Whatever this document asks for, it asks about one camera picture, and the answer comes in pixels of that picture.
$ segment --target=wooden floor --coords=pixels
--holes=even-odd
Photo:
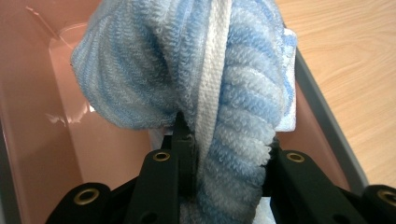
[[[370,184],[396,188],[396,1],[276,2]]]

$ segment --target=striped towel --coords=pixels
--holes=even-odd
[[[72,64],[120,127],[168,127],[183,112],[200,162],[182,223],[251,223],[268,145],[283,118],[293,128],[296,43],[271,0],[104,0]]]

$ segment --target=blue and white cloth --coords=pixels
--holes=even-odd
[[[294,128],[296,44],[272,0],[104,0],[72,64],[120,127],[168,127],[183,112],[199,168],[182,223],[251,223],[268,145]]]

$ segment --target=towel fold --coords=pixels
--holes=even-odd
[[[271,0],[104,0],[72,64],[120,127],[168,127],[183,112],[199,167],[181,223],[251,223],[276,127],[293,129],[296,44]]]

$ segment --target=plastic bin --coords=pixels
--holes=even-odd
[[[71,188],[114,189],[150,151],[147,132],[99,117],[75,80],[69,57],[99,2],[0,2],[0,223],[44,223]],[[359,193],[367,180],[300,53],[296,78],[297,129],[278,135],[281,146]]]

